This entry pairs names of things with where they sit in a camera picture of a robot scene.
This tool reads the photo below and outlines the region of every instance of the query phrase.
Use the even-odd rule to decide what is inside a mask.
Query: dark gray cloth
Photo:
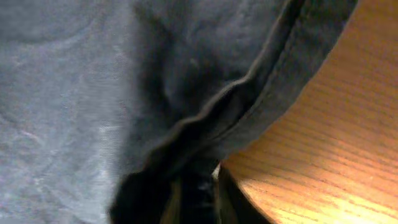
[[[286,2],[2,0],[0,224],[106,223],[123,177],[245,76]],[[166,169],[256,139],[318,70],[355,2],[305,1],[255,82],[186,130]]]

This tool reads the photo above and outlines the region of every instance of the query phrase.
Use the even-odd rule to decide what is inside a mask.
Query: brown wood surface
[[[398,224],[398,0],[361,1],[296,104],[225,165],[279,223]]]

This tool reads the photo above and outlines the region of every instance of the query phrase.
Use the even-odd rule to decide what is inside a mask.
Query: wood grain
[[[225,166],[280,223],[398,223],[398,1],[361,1],[296,104]]]

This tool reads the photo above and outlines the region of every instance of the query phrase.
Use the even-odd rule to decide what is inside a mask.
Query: gray fabric
[[[106,223],[121,179],[247,72],[284,3],[2,0],[0,223]],[[207,156],[247,144],[294,102],[354,1],[306,4],[250,115],[200,136],[215,140]]]

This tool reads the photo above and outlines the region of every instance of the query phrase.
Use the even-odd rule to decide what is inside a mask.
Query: fabric
[[[0,1],[0,223],[107,223],[128,174],[175,175],[256,139],[356,3],[300,2]],[[223,92],[267,41],[251,82]]]

